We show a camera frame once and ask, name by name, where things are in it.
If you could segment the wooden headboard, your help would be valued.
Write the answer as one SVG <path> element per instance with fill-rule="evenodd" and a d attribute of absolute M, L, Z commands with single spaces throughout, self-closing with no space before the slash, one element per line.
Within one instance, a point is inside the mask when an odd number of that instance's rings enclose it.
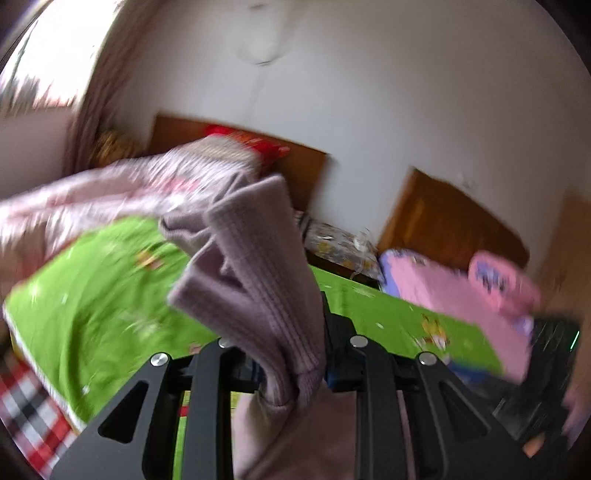
<path fill-rule="evenodd" d="M 493 213 L 449 182 L 414 168 L 378 241 L 380 254 L 412 250 L 466 271 L 475 253 L 484 250 L 520 268 L 530 260 L 521 237 Z"/>
<path fill-rule="evenodd" d="M 212 133 L 221 133 L 236 139 L 259 140 L 263 143 L 263 148 L 259 148 L 259 154 L 263 156 L 260 176 L 272 173 L 283 175 L 294 209 L 305 211 L 311 207 L 318 186 L 322 184 L 322 177 L 328 170 L 329 155 L 308 146 L 238 126 L 158 113 L 152 123 L 145 153 L 161 154 Z"/>

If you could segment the brown patterned cushion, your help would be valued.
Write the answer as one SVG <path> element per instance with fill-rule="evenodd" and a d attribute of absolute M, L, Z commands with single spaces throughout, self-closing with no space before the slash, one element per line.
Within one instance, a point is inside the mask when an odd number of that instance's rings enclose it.
<path fill-rule="evenodd" d="M 107 130 L 96 140 L 90 157 L 92 168 L 103 168 L 118 160 L 137 156 L 142 152 L 139 142 L 117 130 Z"/>

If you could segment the maroon curtain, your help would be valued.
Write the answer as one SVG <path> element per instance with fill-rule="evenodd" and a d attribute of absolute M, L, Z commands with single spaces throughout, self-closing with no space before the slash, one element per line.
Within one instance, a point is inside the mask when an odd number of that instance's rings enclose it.
<path fill-rule="evenodd" d="M 84 95 L 75 109 L 64 150 L 63 174 L 87 169 L 93 145 L 110 124 L 124 88 L 165 3 L 122 3 L 98 52 Z"/>

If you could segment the mauve knit pants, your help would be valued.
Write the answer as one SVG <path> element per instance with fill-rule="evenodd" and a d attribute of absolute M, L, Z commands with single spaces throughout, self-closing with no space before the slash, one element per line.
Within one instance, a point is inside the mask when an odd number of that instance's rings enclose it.
<path fill-rule="evenodd" d="M 329 312 L 283 178 L 235 175 L 159 227 L 189 258 L 169 303 L 221 339 L 197 357 L 184 472 L 406 478 L 393 358 Z"/>

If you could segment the cluttered nightstand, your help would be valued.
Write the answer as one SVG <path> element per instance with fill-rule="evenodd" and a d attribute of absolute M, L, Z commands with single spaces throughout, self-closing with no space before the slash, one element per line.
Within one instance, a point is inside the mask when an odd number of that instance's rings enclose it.
<path fill-rule="evenodd" d="M 349 233 L 308 215 L 300 227 L 308 263 L 363 285 L 379 287 L 383 275 L 368 231 Z"/>

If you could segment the plaid checkered blanket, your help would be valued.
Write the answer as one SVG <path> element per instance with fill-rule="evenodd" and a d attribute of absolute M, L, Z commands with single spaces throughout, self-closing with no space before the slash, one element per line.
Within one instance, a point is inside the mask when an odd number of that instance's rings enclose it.
<path fill-rule="evenodd" d="M 77 437 L 31 367 L 11 349 L 1 354 L 1 426 L 8 445 L 42 479 Z"/>

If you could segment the pink floral quilt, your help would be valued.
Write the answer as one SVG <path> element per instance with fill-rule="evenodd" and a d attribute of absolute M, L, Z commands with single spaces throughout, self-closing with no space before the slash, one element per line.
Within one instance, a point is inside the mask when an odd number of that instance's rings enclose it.
<path fill-rule="evenodd" d="M 259 153 L 214 134 L 8 198 L 1 203 L 1 293 L 87 231 L 128 216 L 160 218 L 204 207 L 235 174 L 256 178 L 261 169 Z"/>

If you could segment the wooden wardrobe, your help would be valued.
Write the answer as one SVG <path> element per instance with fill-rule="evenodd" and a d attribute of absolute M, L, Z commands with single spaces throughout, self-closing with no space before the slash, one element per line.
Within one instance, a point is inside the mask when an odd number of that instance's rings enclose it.
<path fill-rule="evenodd" d="M 566 196 L 539 284 L 547 310 L 590 317 L 590 201 Z"/>

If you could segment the window with railing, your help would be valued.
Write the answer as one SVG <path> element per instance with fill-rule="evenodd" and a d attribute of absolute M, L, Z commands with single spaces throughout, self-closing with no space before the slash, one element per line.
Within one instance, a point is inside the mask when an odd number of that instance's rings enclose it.
<path fill-rule="evenodd" d="M 1 69 L 1 116 L 71 107 L 85 93 L 122 1 L 52 1 Z"/>

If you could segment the rolled pink blanket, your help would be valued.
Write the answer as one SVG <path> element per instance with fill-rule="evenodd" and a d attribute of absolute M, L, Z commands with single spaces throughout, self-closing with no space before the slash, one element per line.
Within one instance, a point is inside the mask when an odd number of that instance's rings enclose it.
<path fill-rule="evenodd" d="M 541 292 L 527 274 L 513 262 L 488 251 L 471 259 L 468 279 L 496 313 L 520 318 L 537 310 Z"/>

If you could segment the right wooden headboard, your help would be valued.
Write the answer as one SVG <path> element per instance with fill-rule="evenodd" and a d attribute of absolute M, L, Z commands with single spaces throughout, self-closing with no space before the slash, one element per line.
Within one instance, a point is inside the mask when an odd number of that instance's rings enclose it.
<path fill-rule="evenodd" d="M 493 213 L 449 182 L 414 168 L 378 241 L 380 254 L 412 250 L 466 271 L 475 253 L 484 250 L 520 268 L 530 260 L 521 237 Z"/>

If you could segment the red pillow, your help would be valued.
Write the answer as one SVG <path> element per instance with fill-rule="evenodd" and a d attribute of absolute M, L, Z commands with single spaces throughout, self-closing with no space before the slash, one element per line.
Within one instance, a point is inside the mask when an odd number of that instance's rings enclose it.
<path fill-rule="evenodd" d="M 290 154 L 290 147 L 287 145 L 260 137 L 252 132 L 228 126 L 207 124 L 204 134 L 205 136 L 217 134 L 231 138 L 231 140 L 242 143 L 249 150 L 256 152 L 257 157 L 259 157 L 259 170 L 262 172 L 270 170 L 277 161 L 286 158 Z"/>

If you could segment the left wooden headboard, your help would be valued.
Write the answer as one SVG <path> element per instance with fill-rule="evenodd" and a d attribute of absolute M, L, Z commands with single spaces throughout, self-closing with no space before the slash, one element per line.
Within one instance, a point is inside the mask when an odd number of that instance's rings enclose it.
<path fill-rule="evenodd" d="M 328 170 L 329 155 L 308 146 L 238 126 L 158 113 L 152 123 L 145 153 L 161 154 L 212 133 L 221 133 L 236 139 L 259 140 L 263 143 L 263 148 L 259 148 L 259 154 L 263 156 L 260 176 L 272 173 L 283 175 L 294 209 L 305 211 L 311 207 L 318 186 L 322 184 L 322 177 Z"/>

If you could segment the green cartoon bed sheet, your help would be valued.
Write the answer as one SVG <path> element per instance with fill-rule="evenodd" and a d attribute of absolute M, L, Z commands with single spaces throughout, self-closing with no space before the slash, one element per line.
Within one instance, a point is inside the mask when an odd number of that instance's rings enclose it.
<path fill-rule="evenodd" d="M 76 431 L 151 354 L 184 357 L 214 338 L 167 304 L 187 261 L 154 220 L 130 217 L 82 235 L 8 295 L 17 348 Z M 315 279 L 332 312 L 394 354 L 427 350 L 488 373 L 503 370 L 475 325 L 324 270 Z"/>

